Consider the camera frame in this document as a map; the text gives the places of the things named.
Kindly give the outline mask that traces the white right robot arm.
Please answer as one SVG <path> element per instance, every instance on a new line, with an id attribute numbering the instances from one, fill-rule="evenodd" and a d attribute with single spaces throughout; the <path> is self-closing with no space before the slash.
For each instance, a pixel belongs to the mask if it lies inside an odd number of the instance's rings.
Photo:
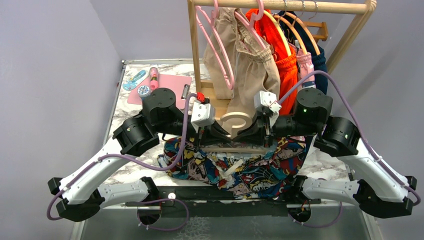
<path id="1" fill-rule="evenodd" d="M 408 194 L 416 188 L 417 179 L 397 174 L 382 158 L 374 158 L 354 123 L 331 116 L 330 96 L 316 88 L 302 89 L 297 93 L 293 114 L 280 115 L 275 123 L 270 120 L 271 109 L 263 105 L 264 96 L 255 96 L 254 122 L 237 133 L 235 142 L 268 148 L 278 138 L 315 136 L 314 147 L 344 162 L 360 176 L 352 181 L 329 181 L 297 175 L 286 194 L 290 201 L 300 204 L 326 199 L 349 203 L 380 219 L 412 214 L 414 203 Z"/>

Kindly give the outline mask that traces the comic print shorts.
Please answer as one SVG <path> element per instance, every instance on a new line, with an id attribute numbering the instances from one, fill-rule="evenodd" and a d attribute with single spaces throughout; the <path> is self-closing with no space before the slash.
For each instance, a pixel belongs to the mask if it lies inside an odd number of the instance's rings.
<path id="1" fill-rule="evenodd" d="M 297 136 L 279 138 L 260 154 L 207 152 L 187 140 L 181 159 L 167 174 L 231 192 L 236 199 L 274 198 L 289 191 L 310 146 L 310 139 Z"/>

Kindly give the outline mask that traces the cream plastic hanger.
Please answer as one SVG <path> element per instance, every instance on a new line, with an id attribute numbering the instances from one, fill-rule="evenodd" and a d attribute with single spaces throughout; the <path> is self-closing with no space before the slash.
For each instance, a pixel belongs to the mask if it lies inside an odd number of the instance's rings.
<path id="1" fill-rule="evenodd" d="M 230 138 L 234 138 L 238 131 L 247 129 L 252 123 L 252 118 L 244 113 L 244 112 L 230 112 L 223 114 L 221 117 L 215 118 L 217 121 L 221 123 L 225 123 L 226 121 L 231 119 L 240 119 L 243 120 L 241 124 L 233 124 L 230 129 Z M 217 152 L 217 153 L 241 153 L 241 154 L 266 154 L 267 149 L 264 147 L 203 147 L 202 150 L 204 152 Z"/>

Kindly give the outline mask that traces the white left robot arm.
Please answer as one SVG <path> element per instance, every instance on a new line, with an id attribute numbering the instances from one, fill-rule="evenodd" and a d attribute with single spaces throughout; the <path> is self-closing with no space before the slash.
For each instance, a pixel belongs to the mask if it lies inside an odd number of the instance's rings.
<path id="1" fill-rule="evenodd" d="M 169 171 L 182 159 L 189 138 L 194 138 L 199 146 L 229 143 L 229 134 L 215 121 L 215 110 L 209 100 L 200 92 L 190 97 L 200 105 L 199 112 L 188 106 L 179 110 L 171 89 L 153 90 L 142 100 L 141 111 L 126 119 L 95 156 L 69 176 L 48 181 L 53 199 L 47 207 L 47 218 L 54 220 L 52 209 L 57 210 L 60 220 L 81 222 L 112 205 L 126 202 L 152 205 L 158 200 L 152 179 L 143 177 L 116 186 L 105 184 L 106 179 L 130 162 L 153 171 Z M 139 161 L 138 157 L 159 144 L 159 134 L 180 136 L 174 160 L 164 167 Z"/>

